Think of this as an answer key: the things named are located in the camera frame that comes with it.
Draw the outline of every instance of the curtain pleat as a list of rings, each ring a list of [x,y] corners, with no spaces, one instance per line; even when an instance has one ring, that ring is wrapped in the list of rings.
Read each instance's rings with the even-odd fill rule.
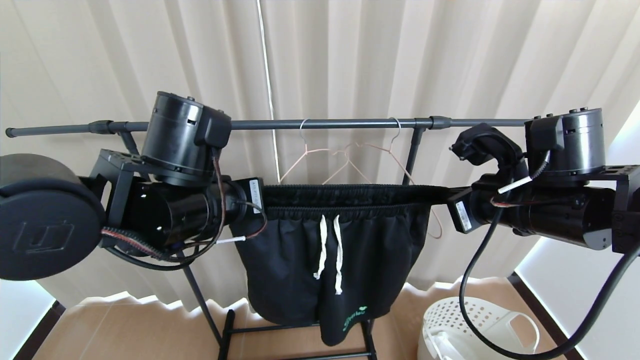
[[[234,120],[530,118],[602,107],[609,145],[640,99],[639,8],[639,0],[0,0],[1,125],[146,121],[162,90]],[[424,133],[416,183],[463,186],[496,170],[448,151],[462,130]],[[500,130],[524,148],[522,128]],[[347,167],[331,183],[402,181],[389,154],[354,143],[388,148],[399,135],[392,149],[404,162],[409,129],[302,134],[309,149],[352,144],[349,159],[367,179]],[[134,137],[141,148],[144,133]],[[276,147],[271,131],[234,131],[221,168],[234,179],[275,184],[304,142],[299,131],[276,131]],[[89,173],[101,148],[124,151],[117,136],[0,141],[2,154],[43,154],[79,175]],[[282,182],[322,183],[345,159],[311,154]],[[443,235],[427,238],[410,274],[418,288],[459,277],[484,233],[456,233],[446,208],[435,212]],[[429,232],[440,232],[433,217]],[[510,274],[536,241],[499,228],[474,276]],[[221,306],[246,296],[232,244],[215,246],[193,271],[205,297]],[[103,250],[40,283],[67,307],[121,291],[197,305],[182,272],[136,268]]]

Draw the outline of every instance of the floor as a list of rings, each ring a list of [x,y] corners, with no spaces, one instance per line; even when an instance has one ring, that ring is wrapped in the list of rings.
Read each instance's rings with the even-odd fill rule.
[[[502,307],[533,314],[506,279],[472,281],[471,297],[481,297]],[[428,291],[406,285],[391,313],[377,319],[373,337],[378,359],[414,360],[422,326],[422,315],[430,304],[455,296],[456,285],[436,284]],[[256,327],[268,323],[251,313],[245,300],[232,306],[237,313],[235,327]],[[226,310],[209,302],[218,327]],[[523,342],[532,331],[518,329]],[[537,352],[555,344],[542,330]],[[335,347],[322,344],[317,327],[236,334],[229,360],[286,359],[364,350],[359,327],[353,327],[345,341]],[[35,356],[50,359],[217,359],[216,344],[199,310],[188,313],[182,306],[168,307],[158,301],[122,297],[115,301],[89,298],[68,309]]]

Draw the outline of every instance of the dark brown baseboard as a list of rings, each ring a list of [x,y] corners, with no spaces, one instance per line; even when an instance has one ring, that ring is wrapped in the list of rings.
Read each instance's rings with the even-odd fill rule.
[[[51,329],[56,325],[62,313],[65,312],[65,307],[62,306],[59,302],[54,302],[51,308],[47,311],[47,313],[42,317],[42,320],[33,329],[33,332],[24,342],[18,354],[15,355],[13,360],[30,360],[32,359],[42,343],[47,338]]]
[[[531,289],[522,281],[520,276],[516,273],[511,274],[508,277],[509,282],[515,290],[520,294],[522,300],[527,303],[529,309],[533,312],[533,315],[538,318],[542,326],[544,326],[545,330],[549,333],[551,338],[554,340],[556,345],[560,345],[564,343],[567,339],[558,324],[554,321],[554,319],[549,315],[544,306],[540,303],[538,298],[531,292]],[[568,353],[564,355],[566,360],[584,360],[584,358],[578,353],[578,350],[572,349]]]

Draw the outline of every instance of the black shorts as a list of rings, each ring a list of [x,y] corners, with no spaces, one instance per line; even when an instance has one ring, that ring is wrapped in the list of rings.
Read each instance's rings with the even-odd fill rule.
[[[280,325],[319,322],[323,342],[340,343],[354,324],[389,312],[424,246],[429,210],[448,194],[437,186],[265,186],[266,229],[236,242],[254,310]],[[260,225],[231,230],[241,236]]]

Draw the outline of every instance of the label sticker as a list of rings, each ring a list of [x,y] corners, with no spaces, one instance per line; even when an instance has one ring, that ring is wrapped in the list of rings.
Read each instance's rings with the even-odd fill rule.
[[[465,231],[471,230],[471,221],[469,221],[467,209],[465,209],[465,205],[462,201],[458,201],[456,203],[456,210],[458,210],[458,215],[460,216],[462,227],[465,229]]]
[[[249,180],[249,188],[251,189],[251,202],[258,205],[262,209],[262,198],[260,197],[260,183],[258,180]],[[260,211],[253,208],[254,214],[259,214]]]

